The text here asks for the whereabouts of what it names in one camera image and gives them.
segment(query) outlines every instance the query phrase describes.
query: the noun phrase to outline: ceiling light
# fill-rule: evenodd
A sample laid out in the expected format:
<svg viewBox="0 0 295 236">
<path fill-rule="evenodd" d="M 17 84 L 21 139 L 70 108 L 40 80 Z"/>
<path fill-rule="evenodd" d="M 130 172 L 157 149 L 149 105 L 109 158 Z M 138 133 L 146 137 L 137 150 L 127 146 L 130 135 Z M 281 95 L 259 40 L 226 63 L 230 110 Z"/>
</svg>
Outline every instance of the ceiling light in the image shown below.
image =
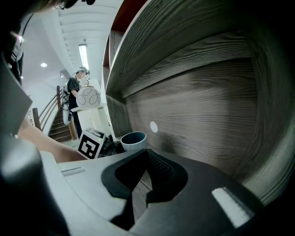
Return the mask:
<svg viewBox="0 0 295 236">
<path fill-rule="evenodd" d="M 86 44 L 79 44 L 79 53 L 80 53 L 82 65 L 85 66 L 87 70 L 89 70 L 86 48 L 87 48 Z"/>
</svg>

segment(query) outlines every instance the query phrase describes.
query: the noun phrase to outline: wooden post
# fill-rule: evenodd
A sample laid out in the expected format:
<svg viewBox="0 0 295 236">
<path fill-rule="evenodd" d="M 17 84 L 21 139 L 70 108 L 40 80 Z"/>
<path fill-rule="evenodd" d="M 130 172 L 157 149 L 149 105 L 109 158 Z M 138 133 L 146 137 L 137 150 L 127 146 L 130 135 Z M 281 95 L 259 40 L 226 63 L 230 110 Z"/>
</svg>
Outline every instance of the wooden post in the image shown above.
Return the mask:
<svg viewBox="0 0 295 236">
<path fill-rule="evenodd" d="M 71 120 L 71 122 L 68 124 L 71 136 L 72 136 L 72 140 L 76 140 L 78 138 L 77 132 L 76 132 L 76 128 L 73 122 L 73 119 Z"/>
<path fill-rule="evenodd" d="M 59 85 L 56 86 L 56 103 L 57 103 L 57 107 L 60 109 L 60 88 Z"/>
<path fill-rule="evenodd" d="M 35 127 L 37 127 L 39 130 L 42 131 L 41 129 L 41 125 L 40 125 L 40 120 L 39 120 L 39 115 L 38 115 L 38 108 L 33 108 L 32 109 L 33 112 L 33 118 L 34 118 L 34 122 L 35 122 Z"/>
</svg>

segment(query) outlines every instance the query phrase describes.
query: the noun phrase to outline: black t-shirt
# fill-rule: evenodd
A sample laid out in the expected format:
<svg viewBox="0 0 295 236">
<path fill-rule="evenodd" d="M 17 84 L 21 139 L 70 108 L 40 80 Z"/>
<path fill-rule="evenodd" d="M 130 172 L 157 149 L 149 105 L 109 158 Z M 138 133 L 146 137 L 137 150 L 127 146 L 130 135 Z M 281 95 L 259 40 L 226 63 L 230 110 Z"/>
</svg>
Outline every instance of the black t-shirt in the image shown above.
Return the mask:
<svg viewBox="0 0 295 236">
<path fill-rule="evenodd" d="M 69 96 L 69 107 L 70 107 L 70 109 L 73 109 L 75 107 L 78 107 L 78 105 L 76 103 L 76 98 L 71 93 L 72 90 L 76 90 L 77 92 L 79 92 L 79 90 L 80 90 L 80 83 L 76 79 L 76 77 L 72 77 L 68 81 L 68 91 L 70 93 L 70 96 Z"/>
</svg>

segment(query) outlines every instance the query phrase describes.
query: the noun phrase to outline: white ceiling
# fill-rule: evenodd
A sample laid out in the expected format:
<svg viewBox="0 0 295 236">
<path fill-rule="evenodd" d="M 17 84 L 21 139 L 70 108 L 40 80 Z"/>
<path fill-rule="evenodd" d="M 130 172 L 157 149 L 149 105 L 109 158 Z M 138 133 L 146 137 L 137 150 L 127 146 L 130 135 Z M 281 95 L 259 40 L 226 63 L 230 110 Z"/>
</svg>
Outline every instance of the white ceiling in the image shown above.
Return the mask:
<svg viewBox="0 0 295 236">
<path fill-rule="evenodd" d="M 42 13 L 42 22 L 59 60 L 70 74 L 82 66 L 78 45 L 87 44 L 89 78 L 101 82 L 106 41 L 123 0 L 96 0 L 91 6 L 78 2 L 65 10 Z"/>
<path fill-rule="evenodd" d="M 59 78 L 60 71 L 65 67 L 48 40 L 38 15 L 32 17 L 26 28 L 22 49 L 24 52 L 24 79 L 22 80 L 24 88 Z M 43 62 L 47 63 L 46 68 L 40 66 Z"/>
</svg>

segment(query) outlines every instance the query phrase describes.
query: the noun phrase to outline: man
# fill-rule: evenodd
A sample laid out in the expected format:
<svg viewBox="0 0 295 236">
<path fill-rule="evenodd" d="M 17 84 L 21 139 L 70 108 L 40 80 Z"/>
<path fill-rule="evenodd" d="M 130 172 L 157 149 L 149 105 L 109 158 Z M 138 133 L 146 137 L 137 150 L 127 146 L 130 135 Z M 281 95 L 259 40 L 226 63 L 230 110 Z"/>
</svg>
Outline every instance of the man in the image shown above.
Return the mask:
<svg viewBox="0 0 295 236">
<path fill-rule="evenodd" d="M 76 103 L 76 98 L 77 98 L 78 92 L 80 90 L 79 80 L 81 80 L 86 74 L 87 74 L 87 69 L 84 66 L 81 66 L 76 71 L 76 75 L 74 77 L 70 78 L 68 81 L 68 91 L 70 93 L 70 96 L 69 96 L 70 110 L 78 107 L 78 105 Z M 72 114 L 73 114 L 73 118 L 74 118 L 76 131 L 78 134 L 78 138 L 80 138 L 80 136 L 82 134 L 82 129 L 81 129 L 81 125 L 80 125 L 80 121 L 79 121 L 79 117 L 78 117 L 78 112 L 72 112 Z"/>
</svg>

